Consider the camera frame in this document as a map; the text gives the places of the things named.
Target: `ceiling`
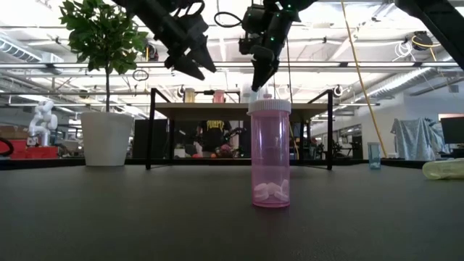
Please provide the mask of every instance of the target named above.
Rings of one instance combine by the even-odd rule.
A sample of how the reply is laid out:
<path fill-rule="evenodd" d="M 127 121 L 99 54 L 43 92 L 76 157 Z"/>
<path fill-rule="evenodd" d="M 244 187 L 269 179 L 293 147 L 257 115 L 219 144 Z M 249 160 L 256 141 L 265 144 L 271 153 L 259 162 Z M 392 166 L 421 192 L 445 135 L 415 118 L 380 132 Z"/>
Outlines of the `ceiling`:
<path fill-rule="evenodd" d="M 232 12 L 241 17 L 245 13 L 251 1 L 229 1 L 229 0 L 205 0 L 206 8 L 202 13 L 205 21 L 210 25 L 206 32 L 208 35 L 208 49 L 216 62 L 249 62 L 250 56 L 239 53 L 237 44 L 244 32 L 240 26 L 235 28 L 221 28 L 213 20 L 218 11 Z M 34 51 L 46 51 L 63 58 L 64 62 L 75 62 L 76 57 L 70 52 L 67 45 L 69 31 L 60 25 L 59 5 L 60 0 L 3 0 L 0 3 L 0 36 L 8 36 L 18 40 L 22 45 Z M 456 6 L 463 5 L 462 1 L 453 1 Z M 383 4 L 382 1 L 347 1 L 347 15 L 350 30 L 354 33 L 355 49 L 360 61 L 371 62 L 401 62 L 410 61 L 413 57 L 418 60 L 431 58 L 428 51 L 411 52 L 412 55 L 399 57 L 399 43 L 405 38 L 412 37 L 418 30 L 427 30 L 420 20 L 408 16 L 392 4 Z M 299 14 L 302 22 L 294 23 L 289 33 L 289 47 L 284 49 L 280 56 L 282 63 L 290 62 L 312 62 L 312 61 L 353 61 L 353 53 L 347 42 L 347 29 L 345 28 L 344 16 L 338 1 L 318 1 L 310 8 Z M 224 24 L 235 23 L 232 17 L 222 16 Z M 140 30 L 149 31 L 143 23 Z M 166 48 L 159 42 L 152 41 L 159 52 L 159 60 L 167 57 Z M 434 49 L 436 53 L 443 52 L 438 46 Z M 21 62 L 9 55 L 0 55 L 0 62 Z M 82 77 L 85 70 L 66 70 L 62 77 L 55 78 L 52 85 L 51 74 L 44 74 L 37 70 L 10 70 L 10 73 L 26 77 L 48 89 L 60 86 L 59 91 L 78 91 L 88 89 L 89 91 L 103 91 L 105 78 L 101 73 L 93 72 L 94 77 Z M 193 87 L 197 91 L 209 89 L 226 89 L 230 91 L 240 90 L 242 86 L 249 86 L 252 80 L 250 70 L 233 71 L 221 70 L 215 74 L 205 73 L 206 80 L 200 81 L 179 72 L 171 72 L 168 69 L 150 69 L 149 79 L 138 82 L 131 76 L 120 77 L 114 75 L 110 78 L 113 91 L 143 91 L 145 88 L 159 88 L 171 101 L 179 102 L 178 89 Z M 379 82 L 385 77 L 392 75 L 388 72 L 364 72 L 362 78 L 366 85 Z M 354 70 L 346 72 L 329 72 L 327 70 L 316 70 L 311 72 L 280 70 L 269 82 L 269 93 L 274 93 L 282 99 L 289 99 L 288 88 L 289 76 L 291 76 L 292 94 L 295 102 L 307 102 L 327 88 L 340 85 L 346 88 L 355 86 L 359 78 Z M 360 89 L 353 88 L 355 93 Z M 148 102 L 146 95 L 119 96 L 120 102 Z M 197 100 L 210 102 L 211 96 L 198 95 Z"/>

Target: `person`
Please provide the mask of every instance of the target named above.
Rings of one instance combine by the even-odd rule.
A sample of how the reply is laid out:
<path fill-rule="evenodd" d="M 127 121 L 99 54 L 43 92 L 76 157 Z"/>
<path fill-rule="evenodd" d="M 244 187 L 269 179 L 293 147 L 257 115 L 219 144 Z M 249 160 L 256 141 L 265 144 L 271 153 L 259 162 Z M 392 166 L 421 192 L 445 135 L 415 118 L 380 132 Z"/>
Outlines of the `person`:
<path fill-rule="evenodd" d="M 216 148 L 223 145 L 223 137 L 231 131 L 231 123 L 222 120 L 203 120 L 198 124 L 196 134 L 203 133 L 203 157 L 211 157 Z"/>

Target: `monitor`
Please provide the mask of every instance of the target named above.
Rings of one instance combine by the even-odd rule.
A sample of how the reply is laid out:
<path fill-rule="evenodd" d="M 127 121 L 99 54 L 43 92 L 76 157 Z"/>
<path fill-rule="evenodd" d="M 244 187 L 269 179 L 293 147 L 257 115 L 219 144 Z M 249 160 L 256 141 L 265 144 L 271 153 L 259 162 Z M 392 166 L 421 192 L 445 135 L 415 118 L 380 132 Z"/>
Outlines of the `monitor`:
<path fill-rule="evenodd" d="M 442 118 L 446 144 L 464 144 L 464 117 Z"/>

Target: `pill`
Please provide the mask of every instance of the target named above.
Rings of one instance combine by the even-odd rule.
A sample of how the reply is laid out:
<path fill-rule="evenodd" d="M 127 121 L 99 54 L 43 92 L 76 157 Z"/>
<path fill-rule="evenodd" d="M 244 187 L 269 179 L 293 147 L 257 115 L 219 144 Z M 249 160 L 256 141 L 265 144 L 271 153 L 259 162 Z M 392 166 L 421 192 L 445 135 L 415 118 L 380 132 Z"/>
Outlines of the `pill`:
<path fill-rule="evenodd" d="M 289 196 L 285 195 L 284 193 L 280 191 L 275 192 L 274 196 L 283 202 L 287 202 L 289 200 Z"/>
<path fill-rule="evenodd" d="M 282 193 L 289 195 L 289 180 L 282 181 Z"/>
<path fill-rule="evenodd" d="M 281 187 L 275 183 L 268 184 L 268 193 L 269 195 L 274 195 L 275 192 L 282 191 Z"/>
<path fill-rule="evenodd" d="M 255 186 L 254 194 L 263 195 L 268 193 L 268 185 L 266 183 L 261 183 L 260 185 Z"/>
<path fill-rule="evenodd" d="M 257 202 L 263 202 L 265 201 L 266 199 L 269 199 L 269 194 L 266 192 L 265 194 L 255 194 L 254 195 L 254 200 L 257 201 Z"/>

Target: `dark gray tabletop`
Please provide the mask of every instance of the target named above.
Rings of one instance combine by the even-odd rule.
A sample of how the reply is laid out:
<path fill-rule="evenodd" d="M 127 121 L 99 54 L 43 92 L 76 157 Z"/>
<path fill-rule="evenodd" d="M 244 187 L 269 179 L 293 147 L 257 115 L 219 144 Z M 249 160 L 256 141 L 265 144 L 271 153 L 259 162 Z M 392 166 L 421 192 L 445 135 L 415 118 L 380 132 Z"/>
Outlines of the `dark gray tabletop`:
<path fill-rule="evenodd" d="M 0 172 L 0 260 L 464 260 L 464 183 L 367 165 L 291 169 L 251 205 L 249 167 Z"/>

